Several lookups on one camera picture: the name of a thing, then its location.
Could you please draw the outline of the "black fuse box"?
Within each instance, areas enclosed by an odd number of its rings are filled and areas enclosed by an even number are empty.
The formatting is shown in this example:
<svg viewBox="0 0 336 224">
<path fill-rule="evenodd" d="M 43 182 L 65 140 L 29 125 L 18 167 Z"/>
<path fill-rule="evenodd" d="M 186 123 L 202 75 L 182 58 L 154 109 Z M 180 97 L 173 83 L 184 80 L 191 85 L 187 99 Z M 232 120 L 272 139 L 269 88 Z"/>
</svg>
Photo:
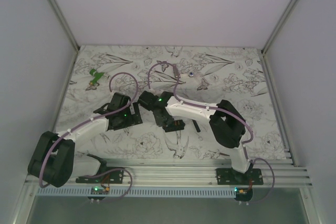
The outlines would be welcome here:
<svg viewBox="0 0 336 224">
<path fill-rule="evenodd" d="M 183 120 L 174 120 L 174 121 L 162 126 L 162 129 L 166 133 L 181 131 L 181 130 L 184 130 L 184 128 L 185 128 L 185 123 L 183 122 Z"/>
</svg>

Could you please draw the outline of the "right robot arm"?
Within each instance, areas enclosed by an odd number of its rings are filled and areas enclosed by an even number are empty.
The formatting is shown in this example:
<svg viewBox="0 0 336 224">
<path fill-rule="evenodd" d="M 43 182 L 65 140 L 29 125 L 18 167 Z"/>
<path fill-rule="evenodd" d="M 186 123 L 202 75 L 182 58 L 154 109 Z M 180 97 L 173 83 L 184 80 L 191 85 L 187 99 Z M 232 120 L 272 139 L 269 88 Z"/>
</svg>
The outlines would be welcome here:
<svg viewBox="0 0 336 224">
<path fill-rule="evenodd" d="M 172 92 L 157 96 L 144 91 L 138 98 L 138 104 L 153 113 L 157 126 L 165 132 L 182 130 L 182 118 L 207 123 L 216 142 L 231 158 L 234 181 L 242 185 L 251 179 L 250 159 L 245 145 L 253 140 L 253 130 L 229 101 L 201 103 L 180 98 Z"/>
</svg>

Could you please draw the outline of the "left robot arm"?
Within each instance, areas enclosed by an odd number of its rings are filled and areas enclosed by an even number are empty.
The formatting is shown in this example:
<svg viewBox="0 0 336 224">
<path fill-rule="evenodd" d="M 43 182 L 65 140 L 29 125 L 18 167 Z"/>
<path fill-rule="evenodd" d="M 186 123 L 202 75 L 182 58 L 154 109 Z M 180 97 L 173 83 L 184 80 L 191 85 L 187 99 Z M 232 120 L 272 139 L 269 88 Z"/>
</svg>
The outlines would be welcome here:
<svg viewBox="0 0 336 224">
<path fill-rule="evenodd" d="M 69 179 L 80 177 L 101 183 L 107 177 L 106 161 L 92 154 L 76 157 L 75 152 L 102 133 L 141 123 L 138 103 L 126 95 L 115 93 L 109 103 L 94 110 L 87 121 L 73 129 L 58 133 L 44 132 L 27 171 L 54 187 L 61 187 Z"/>
</svg>

